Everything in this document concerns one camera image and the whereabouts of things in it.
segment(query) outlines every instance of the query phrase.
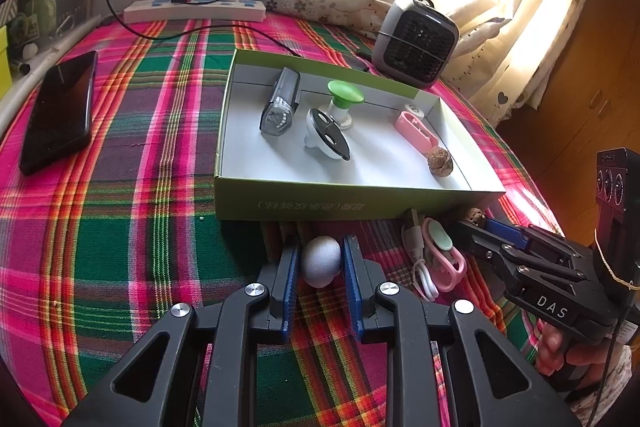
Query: camera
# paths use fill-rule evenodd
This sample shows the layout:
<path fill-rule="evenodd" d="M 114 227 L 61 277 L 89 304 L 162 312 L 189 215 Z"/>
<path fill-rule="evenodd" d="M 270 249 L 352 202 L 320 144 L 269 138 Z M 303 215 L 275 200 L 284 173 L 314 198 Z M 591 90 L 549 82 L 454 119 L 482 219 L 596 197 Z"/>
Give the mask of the camera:
<path fill-rule="evenodd" d="M 622 304 L 628 289 L 616 282 L 640 279 L 640 155 L 626 148 L 598 153 L 596 161 L 598 223 L 593 266 L 609 299 Z"/>

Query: yellow box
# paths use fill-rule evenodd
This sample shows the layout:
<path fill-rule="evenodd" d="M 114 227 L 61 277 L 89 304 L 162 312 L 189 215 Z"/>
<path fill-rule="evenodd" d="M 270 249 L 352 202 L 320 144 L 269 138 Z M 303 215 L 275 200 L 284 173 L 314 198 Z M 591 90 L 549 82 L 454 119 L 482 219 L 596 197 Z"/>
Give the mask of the yellow box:
<path fill-rule="evenodd" d="M 0 28 L 0 98 L 11 87 L 11 72 L 9 71 L 9 58 L 6 54 L 6 26 Z"/>

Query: plaid bedsheet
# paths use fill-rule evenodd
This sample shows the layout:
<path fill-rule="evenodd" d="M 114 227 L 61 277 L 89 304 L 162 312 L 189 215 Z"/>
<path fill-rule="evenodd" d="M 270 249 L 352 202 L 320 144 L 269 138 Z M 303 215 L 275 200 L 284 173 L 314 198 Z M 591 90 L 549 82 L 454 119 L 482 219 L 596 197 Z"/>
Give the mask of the plaid bedsheet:
<path fill-rule="evenodd" d="M 208 23 L 136 28 L 163 35 Z M 307 58 L 342 66 L 340 54 L 372 47 L 344 29 L 286 16 L 268 14 L 256 27 Z M 23 177 L 18 156 L 33 95 L 0 146 L 0 355 L 48 425 L 59 425 L 172 303 L 221 301 L 279 256 L 288 232 L 304 243 L 318 234 L 354 232 L 389 279 L 410 285 L 410 261 L 394 221 L 216 220 L 213 165 L 235 47 L 282 52 L 238 28 L 160 43 L 118 25 L 99 28 L 70 54 L 99 54 L 91 146 Z M 490 211 L 559 230 L 495 132 L 450 87 L 432 90 L 462 120 L 507 189 Z M 473 301 L 532 360 L 536 320 L 492 297 L 478 265 L 471 261 L 469 268 L 449 299 Z M 384 347 L 355 342 L 342 284 L 338 277 L 312 291 L 301 283 L 291 343 L 260 350 L 260 425 L 384 424 Z M 443 389 L 441 371 L 438 378 Z M 442 399 L 441 411 L 448 423 Z"/>

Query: blue gripper pad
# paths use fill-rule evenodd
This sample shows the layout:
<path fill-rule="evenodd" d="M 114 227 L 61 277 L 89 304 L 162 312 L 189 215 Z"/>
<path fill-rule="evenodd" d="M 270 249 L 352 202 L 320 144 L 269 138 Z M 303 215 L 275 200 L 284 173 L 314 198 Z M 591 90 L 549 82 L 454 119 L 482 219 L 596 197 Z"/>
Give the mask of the blue gripper pad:
<path fill-rule="evenodd" d="M 487 218 L 484 224 L 484 229 L 487 232 L 493 233 L 494 235 L 513 243 L 518 250 L 524 250 L 527 246 L 527 239 L 522 237 L 522 232 L 520 230 L 514 229 L 509 225 L 496 221 L 495 219 Z"/>
<path fill-rule="evenodd" d="M 342 240 L 342 259 L 344 261 L 344 285 L 347 291 L 351 329 L 357 340 L 360 341 L 364 333 L 364 324 L 362 322 L 362 295 L 360 294 L 360 287 L 358 286 L 358 279 L 356 277 L 349 235 L 345 235 Z"/>
<path fill-rule="evenodd" d="M 287 285 L 284 288 L 282 300 L 282 337 L 284 342 L 289 341 L 293 325 L 293 313 L 296 309 L 296 296 L 298 294 L 298 274 L 300 272 L 300 246 L 292 248 L 291 264 L 287 275 Z"/>

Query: white usb cable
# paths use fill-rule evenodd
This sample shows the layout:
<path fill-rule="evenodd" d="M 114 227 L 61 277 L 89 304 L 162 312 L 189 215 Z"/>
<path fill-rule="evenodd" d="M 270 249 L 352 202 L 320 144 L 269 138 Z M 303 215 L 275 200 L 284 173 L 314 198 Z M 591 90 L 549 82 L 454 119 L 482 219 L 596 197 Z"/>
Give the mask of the white usb cable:
<path fill-rule="evenodd" d="M 414 209 L 410 211 L 409 219 L 402 226 L 401 237 L 404 249 L 414 261 L 412 267 L 414 287 L 422 299 L 433 302 L 438 297 L 438 289 L 431 280 L 431 274 L 424 261 L 424 239 L 420 221 Z"/>

